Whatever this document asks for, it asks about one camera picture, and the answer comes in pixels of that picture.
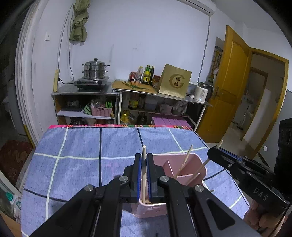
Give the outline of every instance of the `air conditioner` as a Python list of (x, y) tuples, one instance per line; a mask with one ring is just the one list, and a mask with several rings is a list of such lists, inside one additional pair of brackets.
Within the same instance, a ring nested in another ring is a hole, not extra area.
[(211, 0), (178, 0), (211, 16), (215, 13), (216, 5)]

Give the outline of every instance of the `metal screw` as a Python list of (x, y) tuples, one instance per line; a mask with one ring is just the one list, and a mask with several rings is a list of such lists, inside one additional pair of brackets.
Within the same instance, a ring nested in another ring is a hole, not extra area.
[(86, 185), (84, 187), (84, 189), (85, 189), (86, 192), (91, 192), (94, 189), (94, 186), (89, 184), (89, 185)]
[(122, 176), (119, 177), (119, 180), (120, 180), (121, 182), (126, 182), (126, 181), (128, 180), (128, 177), (125, 176), (125, 175), (122, 175)]
[(169, 181), (169, 178), (168, 178), (168, 176), (163, 175), (163, 176), (160, 177), (160, 180), (161, 180), (162, 182), (167, 182), (167, 181)]
[(197, 192), (203, 192), (203, 191), (204, 191), (204, 187), (203, 187), (202, 185), (196, 185), (196, 186), (195, 186), (195, 190), (196, 190)]

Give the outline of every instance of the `stainless steel counter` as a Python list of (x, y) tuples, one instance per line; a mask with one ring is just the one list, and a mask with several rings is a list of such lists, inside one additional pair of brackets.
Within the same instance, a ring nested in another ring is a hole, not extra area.
[(73, 84), (66, 84), (58, 88), (57, 92), (53, 92), (51, 95), (120, 95), (119, 91), (112, 90), (112, 82), (108, 82), (101, 90), (97, 89), (78, 89)]
[(206, 105), (206, 106), (212, 107), (212, 105), (210, 103), (208, 103), (207, 101), (205, 103), (201, 103), (195, 99), (192, 99), (188, 95), (186, 95), (185, 98), (183, 99), (180, 97), (176, 97), (176, 96), (172, 96), (172, 95), (165, 95), (165, 94), (161, 94), (161, 93), (152, 94), (152, 93), (148, 93), (148, 92), (144, 92), (144, 91), (135, 91), (135, 90), (131, 90), (130, 88), (128, 90), (125, 90), (125, 89), (113, 89), (113, 90), (115, 90), (116, 92), (119, 92), (119, 91), (120, 92), (132, 92), (132, 93), (138, 93), (138, 94), (158, 96), (158, 97), (162, 97), (162, 98), (168, 98), (168, 99), (179, 100), (179, 101), (186, 101), (186, 102), (190, 102), (190, 103), (194, 103), (194, 104), (201, 104), (201, 105)]

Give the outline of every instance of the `door handle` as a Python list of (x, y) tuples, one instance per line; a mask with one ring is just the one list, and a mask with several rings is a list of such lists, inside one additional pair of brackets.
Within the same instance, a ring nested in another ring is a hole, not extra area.
[(215, 88), (215, 90), (214, 90), (214, 93), (213, 93), (213, 95), (212, 95), (212, 99), (215, 99), (216, 96), (217, 96), (217, 97), (220, 97), (220, 95), (218, 94), (218, 92), (219, 92), (219, 86), (216, 86), (216, 88)]

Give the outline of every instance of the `light switch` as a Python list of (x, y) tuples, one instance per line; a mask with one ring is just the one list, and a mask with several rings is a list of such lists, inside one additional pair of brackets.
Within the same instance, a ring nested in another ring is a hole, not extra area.
[(50, 34), (48, 32), (46, 32), (45, 41), (49, 41), (49, 40), (50, 40)]

